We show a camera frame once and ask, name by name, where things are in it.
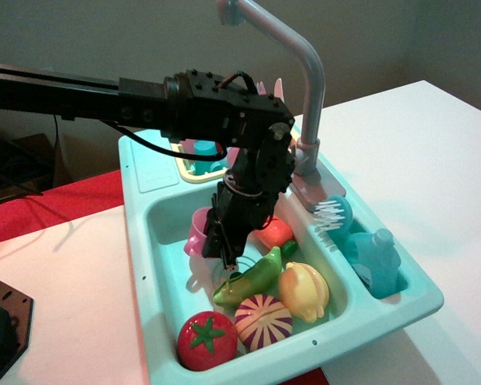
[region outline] white table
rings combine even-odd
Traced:
[[[325,365],[329,382],[481,384],[481,111],[419,82],[326,108],[319,132],[445,296],[437,314]]]
[[[328,363],[331,385],[481,383],[481,112],[420,82],[326,108],[320,137],[446,299]],[[122,207],[0,243],[0,280],[35,300],[0,384],[147,383],[130,274]]]

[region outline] black cable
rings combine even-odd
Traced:
[[[26,156],[23,155],[15,155],[12,156],[7,160],[5,164],[0,167],[0,175],[14,175],[18,174],[16,170],[19,168],[22,171],[22,168],[29,168],[32,167],[33,162],[28,159]],[[17,180],[29,180],[33,177],[38,175],[38,170],[31,169],[30,171],[23,172],[21,176],[17,176]]]
[[[33,190],[32,188],[25,187],[25,186],[23,186],[22,184],[14,181],[14,180],[6,177],[6,176],[0,175],[0,180],[1,180],[2,182],[5,182],[5,183],[9,184],[9,185],[13,185],[14,187],[18,187],[18,188],[20,188],[21,190],[23,190],[23,191],[25,191],[25,192],[27,192],[27,193],[29,193],[29,194],[39,195],[39,196],[42,195],[42,192]]]
[[[171,150],[167,150],[166,148],[162,148],[157,146],[156,144],[150,143],[147,140],[137,136],[132,131],[127,130],[125,127],[119,126],[114,122],[108,122],[106,120],[102,120],[107,126],[114,128],[116,131],[121,132],[123,135],[128,136],[130,139],[134,140],[135,142],[147,147],[153,151],[160,152],[164,155],[174,156],[175,158],[182,158],[187,160],[201,160],[205,162],[213,162],[216,160],[224,159],[228,152],[226,151],[226,146],[220,144],[222,151],[218,152],[216,155],[196,155],[196,154],[186,154],[183,152],[175,152]]]
[[[59,124],[57,123],[57,116],[54,115],[55,122],[55,145],[59,142]]]
[[[253,81],[253,78],[246,74],[244,71],[235,71],[231,75],[227,76],[223,80],[220,81],[217,86],[219,88],[226,88],[233,80],[236,78],[241,77],[244,80],[244,83],[246,84],[246,88],[248,88],[248,92],[253,95],[258,95],[257,91],[257,86],[255,85],[255,82]]]
[[[29,192],[19,192],[17,194],[9,195],[7,197],[1,197],[0,198],[0,205],[2,203],[8,202],[8,201],[13,201],[14,199],[18,198],[24,198],[25,196],[29,195]]]

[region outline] white bristles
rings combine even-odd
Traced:
[[[346,217],[338,215],[344,213],[344,209],[338,209],[341,204],[336,201],[324,201],[315,206],[313,215],[318,222],[317,229],[320,231],[331,231],[340,229],[342,220]]]

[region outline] toy sink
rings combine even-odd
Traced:
[[[139,135],[170,148],[155,130]],[[218,179],[189,183],[179,174],[173,158],[127,137],[119,140],[119,154],[133,278],[152,383],[280,383],[416,322],[443,304],[440,290],[398,240],[395,247],[402,260],[399,292],[382,300],[372,297],[288,188],[280,196],[276,214],[290,225],[300,246],[293,261],[308,263],[328,282],[330,300],[325,317],[315,323],[294,318],[293,333],[287,339],[250,353],[239,349],[232,361],[206,371],[190,371],[180,365],[176,354],[178,333],[198,312],[223,311],[214,307],[212,292],[225,272],[219,259],[189,257],[184,244],[192,214],[210,206]],[[384,228],[324,156],[320,161],[347,191],[358,227],[354,231],[372,233]],[[264,253],[257,241],[249,238],[244,256],[238,259],[239,270]]]

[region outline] pink cup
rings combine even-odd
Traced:
[[[203,252],[203,245],[207,236],[203,233],[205,223],[207,222],[207,212],[211,207],[203,207],[197,209],[192,214],[192,223],[187,237],[187,243],[185,243],[184,251],[189,257],[200,256]]]

